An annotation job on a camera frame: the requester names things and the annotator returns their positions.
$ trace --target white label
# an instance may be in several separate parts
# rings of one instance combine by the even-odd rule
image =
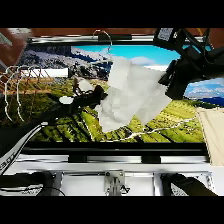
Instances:
[[[159,31],[158,38],[161,40],[168,41],[172,31],[173,28],[161,28],[161,30]]]

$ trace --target fabric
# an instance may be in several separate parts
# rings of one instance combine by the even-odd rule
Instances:
[[[128,125],[134,115],[145,125],[171,102],[165,95],[166,86],[158,83],[164,72],[124,58],[114,57],[113,61],[108,96],[95,108],[103,132]]]
[[[197,108],[197,117],[201,123],[206,141],[210,163],[213,166],[224,165],[224,108]]]

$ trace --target blue sky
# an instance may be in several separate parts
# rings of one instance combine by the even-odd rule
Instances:
[[[85,51],[107,53],[106,46],[80,46]],[[147,65],[169,65],[172,60],[180,58],[175,51],[169,51],[153,45],[112,46],[110,53],[131,59],[134,63]],[[188,97],[224,97],[224,78],[189,84],[185,92]]]

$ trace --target landscape image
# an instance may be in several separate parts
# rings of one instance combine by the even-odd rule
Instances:
[[[148,68],[166,70],[169,63],[178,59],[176,52],[154,46],[113,46],[111,55],[124,57],[132,63]],[[29,46],[24,51],[19,65],[39,65],[43,69],[68,68],[68,77],[56,77],[49,85],[52,95],[73,96],[73,79],[88,80],[93,86],[100,85],[105,92],[112,63],[89,67],[89,62],[108,58],[106,46]],[[24,108],[29,108],[31,96],[24,99]],[[46,94],[37,94],[32,116],[46,111],[53,101]],[[31,141],[46,142],[204,142],[202,129],[195,110],[197,107],[214,108],[224,106],[224,81],[214,79],[190,84],[183,100],[173,100],[164,110],[146,125],[136,116],[129,125],[103,133],[97,112],[85,107],[72,117],[58,119],[54,125],[42,128]],[[23,109],[28,117],[29,109]]]

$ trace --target beige fabric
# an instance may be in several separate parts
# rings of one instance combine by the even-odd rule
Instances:
[[[196,109],[207,144],[211,165],[224,165],[224,108]]]

